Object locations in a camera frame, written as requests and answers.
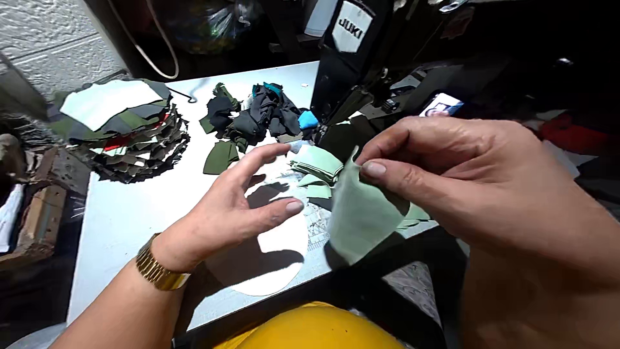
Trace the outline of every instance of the metal watch band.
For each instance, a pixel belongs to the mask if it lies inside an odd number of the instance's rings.
[[[168,270],[153,258],[153,254],[151,253],[151,242],[153,242],[153,239],[159,234],[160,233],[154,234],[151,239],[140,248],[136,256],[136,266],[140,274],[157,289],[161,291],[171,291],[182,287],[191,274],[176,273]]]

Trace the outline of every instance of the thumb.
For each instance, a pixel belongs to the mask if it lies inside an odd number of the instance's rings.
[[[455,179],[427,172],[400,161],[373,159],[361,167],[362,175],[410,202],[426,207],[449,207]]]
[[[290,217],[299,214],[304,209],[303,202],[297,199],[276,200],[262,207],[247,212],[246,227],[252,235],[258,235],[284,223]]]

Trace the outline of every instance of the table surface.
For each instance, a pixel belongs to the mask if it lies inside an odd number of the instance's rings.
[[[172,102],[190,122],[189,145],[172,170],[141,183],[99,181],[99,175],[91,173],[67,323],[86,309],[152,234],[165,230],[189,212],[217,178],[203,174],[202,169],[218,140],[215,134],[205,134],[198,123],[206,115],[206,103],[213,97],[215,85],[224,83],[235,98],[244,99],[254,84],[277,83],[297,107],[309,108],[318,66],[315,61],[167,84],[198,99],[190,104],[186,97],[173,93]],[[304,214],[309,232],[308,252],[297,276],[280,292],[331,271],[322,248],[329,238],[324,230],[329,212],[308,205]],[[435,222],[418,224],[403,235],[409,238],[434,226]],[[224,288],[202,300],[188,330],[268,297],[247,296]]]

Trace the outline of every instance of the yellow fabric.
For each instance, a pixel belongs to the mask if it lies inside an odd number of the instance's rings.
[[[403,349],[372,322],[323,302],[284,312],[215,349]]]

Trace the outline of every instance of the fingernail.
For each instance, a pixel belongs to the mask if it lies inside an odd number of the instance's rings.
[[[386,167],[380,163],[369,161],[361,167],[362,171],[371,177],[380,177],[386,172]]]
[[[304,204],[301,201],[293,201],[286,205],[286,211],[289,213],[300,213],[304,209]]]

